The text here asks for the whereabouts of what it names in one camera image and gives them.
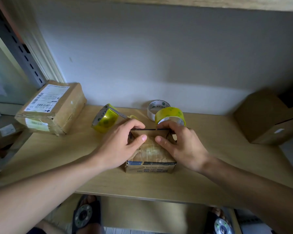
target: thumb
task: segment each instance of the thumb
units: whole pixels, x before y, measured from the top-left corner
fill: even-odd
[[[135,151],[136,149],[138,149],[145,141],[147,140],[147,136],[146,135],[140,135],[139,137],[137,137],[133,142],[131,142],[128,146],[130,147],[130,149],[132,149],[133,151]]]
[[[174,145],[170,143],[167,139],[158,135],[157,137],[155,137],[155,141],[164,149],[166,149],[171,155],[173,155]]]

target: person's left arm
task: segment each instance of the person's left arm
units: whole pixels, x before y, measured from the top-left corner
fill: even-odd
[[[89,155],[0,188],[0,234],[28,232],[92,177],[122,165],[147,138],[142,135],[127,145],[133,127],[145,126],[126,119]]]

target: person's left hand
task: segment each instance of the person's left hand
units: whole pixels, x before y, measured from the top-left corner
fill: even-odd
[[[103,171],[122,165],[147,139],[146,135],[141,135],[127,145],[129,132],[134,127],[144,129],[145,125],[130,118],[114,125],[104,135],[101,144],[89,154],[89,160],[94,160]]]

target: forearm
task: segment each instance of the forearm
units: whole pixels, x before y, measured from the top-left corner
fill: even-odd
[[[0,233],[26,233],[86,181],[101,172],[84,159],[0,188]]]
[[[277,233],[293,233],[293,189],[210,158],[203,172]]]

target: white tape roll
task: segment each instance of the white tape roll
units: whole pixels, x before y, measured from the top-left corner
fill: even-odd
[[[163,108],[170,107],[169,103],[163,100],[154,100],[149,103],[147,107],[147,116],[150,120],[155,121],[155,114],[151,112],[151,110],[159,111]]]

